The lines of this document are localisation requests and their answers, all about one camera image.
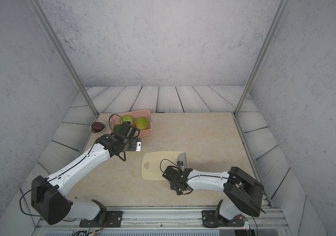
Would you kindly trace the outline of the black handled cleaver knife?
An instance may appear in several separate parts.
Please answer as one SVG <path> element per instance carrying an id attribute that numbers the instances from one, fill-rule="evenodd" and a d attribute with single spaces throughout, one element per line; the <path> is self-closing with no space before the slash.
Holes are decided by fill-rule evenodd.
<path id="1" fill-rule="evenodd" d="M 182 152 L 177 157 L 177 166 L 183 171 L 186 168 L 189 168 L 188 158 L 185 152 Z"/>

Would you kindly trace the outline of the cream plastic cutting board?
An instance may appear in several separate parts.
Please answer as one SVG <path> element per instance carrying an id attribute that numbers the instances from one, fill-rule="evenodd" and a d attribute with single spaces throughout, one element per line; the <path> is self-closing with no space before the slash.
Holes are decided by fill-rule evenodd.
<path id="1" fill-rule="evenodd" d="M 168 166 L 177 166 L 177 157 L 183 151 L 155 151 L 143 156 L 141 175 L 146 181 L 164 181 L 163 172 Z"/>

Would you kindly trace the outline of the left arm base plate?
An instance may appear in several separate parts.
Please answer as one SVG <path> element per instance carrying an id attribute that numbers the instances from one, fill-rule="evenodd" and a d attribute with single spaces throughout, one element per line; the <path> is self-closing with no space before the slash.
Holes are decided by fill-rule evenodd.
<path id="1" fill-rule="evenodd" d="M 100 210 L 93 220 L 83 219 L 80 221 L 80 228 L 119 228 L 121 226 L 123 211 Z"/>

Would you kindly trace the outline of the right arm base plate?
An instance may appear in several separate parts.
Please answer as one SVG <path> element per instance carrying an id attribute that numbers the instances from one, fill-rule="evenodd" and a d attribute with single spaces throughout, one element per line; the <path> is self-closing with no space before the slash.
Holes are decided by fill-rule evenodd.
<path id="1" fill-rule="evenodd" d="M 221 216 L 218 210 L 203 210 L 202 225 L 205 228 L 218 228 L 218 227 L 245 227 L 243 216 L 237 215 L 232 219 L 226 219 Z"/>

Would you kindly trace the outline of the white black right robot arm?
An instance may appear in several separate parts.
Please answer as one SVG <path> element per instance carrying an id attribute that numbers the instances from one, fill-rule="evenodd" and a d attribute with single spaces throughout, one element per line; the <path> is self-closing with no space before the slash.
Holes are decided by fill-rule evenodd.
<path id="1" fill-rule="evenodd" d="M 168 166 L 162 177 L 170 183 L 177 195 L 190 194 L 195 190 L 210 190 L 224 193 L 228 199 L 220 200 L 218 211 L 222 218 L 231 220 L 243 214 L 259 217 L 264 186 L 238 167 L 228 172 L 201 172 L 191 168 L 180 169 Z"/>

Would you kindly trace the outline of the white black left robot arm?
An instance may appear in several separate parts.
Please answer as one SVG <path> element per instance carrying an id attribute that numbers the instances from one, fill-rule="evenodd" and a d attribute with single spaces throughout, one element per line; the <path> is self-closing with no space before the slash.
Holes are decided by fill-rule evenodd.
<path id="1" fill-rule="evenodd" d="M 31 183 L 31 206 L 49 224 L 79 219 L 80 227 L 101 227 L 107 222 L 107 209 L 98 200 L 81 202 L 66 196 L 83 177 L 113 156 L 127 151 L 140 151 L 141 138 L 122 138 L 105 134 L 81 156 L 47 176 Z"/>

